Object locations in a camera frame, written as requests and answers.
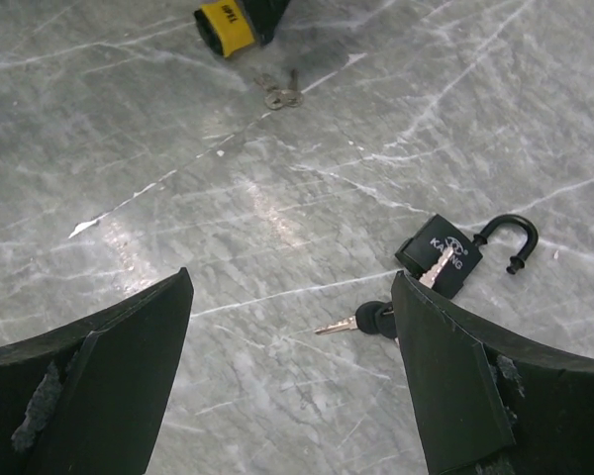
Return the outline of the black Kaijing padlock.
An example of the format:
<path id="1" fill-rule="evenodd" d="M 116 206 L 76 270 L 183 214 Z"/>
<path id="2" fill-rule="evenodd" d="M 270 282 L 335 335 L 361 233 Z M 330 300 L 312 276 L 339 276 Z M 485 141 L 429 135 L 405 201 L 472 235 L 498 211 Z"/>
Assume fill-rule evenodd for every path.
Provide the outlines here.
<path id="1" fill-rule="evenodd" d="M 539 242 L 539 231 L 528 219 L 515 215 L 499 215 L 481 232 L 468 238 L 453 223 L 434 215 L 395 252 L 395 257 L 409 273 L 440 295 L 451 299 L 463 287 L 465 279 L 483 258 L 480 248 L 502 226 L 515 226 L 526 233 L 526 242 L 510 257 L 506 272 L 515 275 Z"/>

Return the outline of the yellow padlock keys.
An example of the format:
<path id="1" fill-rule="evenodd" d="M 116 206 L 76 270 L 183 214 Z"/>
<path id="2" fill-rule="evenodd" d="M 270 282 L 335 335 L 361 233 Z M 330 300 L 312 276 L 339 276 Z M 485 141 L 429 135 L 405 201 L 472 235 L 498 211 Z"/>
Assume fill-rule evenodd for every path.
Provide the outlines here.
<path id="1" fill-rule="evenodd" d="M 296 108 L 303 103 L 304 96 L 299 89 L 299 73 L 296 68 L 290 71 L 290 80 L 286 87 L 281 87 L 267 73 L 259 75 L 255 83 L 264 90 L 264 104 L 271 111 L 284 107 Z"/>

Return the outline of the yellow padlock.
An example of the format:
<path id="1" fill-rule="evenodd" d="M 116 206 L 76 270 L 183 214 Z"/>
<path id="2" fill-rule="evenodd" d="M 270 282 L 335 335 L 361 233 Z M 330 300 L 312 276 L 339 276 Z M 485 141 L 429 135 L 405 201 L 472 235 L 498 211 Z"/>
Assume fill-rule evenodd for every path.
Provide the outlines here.
<path id="1" fill-rule="evenodd" d="M 200 37 L 220 57 L 228 58 L 255 43 L 253 30 L 234 0 L 203 4 L 194 12 L 194 18 Z"/>

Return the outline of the black padlock keys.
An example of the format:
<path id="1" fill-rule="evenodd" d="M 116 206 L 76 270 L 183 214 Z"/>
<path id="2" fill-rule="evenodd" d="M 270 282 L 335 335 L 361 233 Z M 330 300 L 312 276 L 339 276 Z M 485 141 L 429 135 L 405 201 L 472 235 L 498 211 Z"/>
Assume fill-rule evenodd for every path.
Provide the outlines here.
<path id="1" fill-rule="evenodd" d="M 448 246 L 437 262 L 420 277 L 419 282 L 428 288 L 433 288 L 453 254 L 454 249 Z M 360 330 L 370 335 L 380 334 L 388 339 L 398 341 L 393 303 L 380 301 L 363 303 L 352 316 L 318 328 L 314 330 L 314 333 L 328 334 L 354 330 Z"/>

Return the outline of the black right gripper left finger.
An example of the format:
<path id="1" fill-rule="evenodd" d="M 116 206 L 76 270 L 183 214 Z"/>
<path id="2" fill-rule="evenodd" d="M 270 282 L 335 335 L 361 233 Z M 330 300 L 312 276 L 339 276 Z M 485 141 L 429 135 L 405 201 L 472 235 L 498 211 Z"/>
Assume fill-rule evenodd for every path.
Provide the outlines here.
<path id="1" fill-rule="evenodd" d="M 187 333 L 186 269 L 0 346 L 0 474 L 143 474 Z"/>

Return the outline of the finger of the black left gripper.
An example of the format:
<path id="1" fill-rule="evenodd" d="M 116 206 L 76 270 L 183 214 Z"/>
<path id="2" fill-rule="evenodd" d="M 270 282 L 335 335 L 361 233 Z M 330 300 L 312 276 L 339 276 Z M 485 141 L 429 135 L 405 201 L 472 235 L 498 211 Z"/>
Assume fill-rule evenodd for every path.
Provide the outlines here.
<path id="1" fill-rule="evenodd" d="M 245 14 L 257 42 L 268 45 L 283 18 L 290 0 L 243 0 Z"/>

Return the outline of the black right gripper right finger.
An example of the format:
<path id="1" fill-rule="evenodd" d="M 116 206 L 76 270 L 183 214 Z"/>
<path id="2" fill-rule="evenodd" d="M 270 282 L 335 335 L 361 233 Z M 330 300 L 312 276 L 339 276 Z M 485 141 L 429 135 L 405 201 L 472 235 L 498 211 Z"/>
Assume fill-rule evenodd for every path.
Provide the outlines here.
<path id="1" fill-rule="evenodd" d="M 405 272 L 395 325 L 432 474 L 594 474 L 594 359 L 468 312 Z"/>

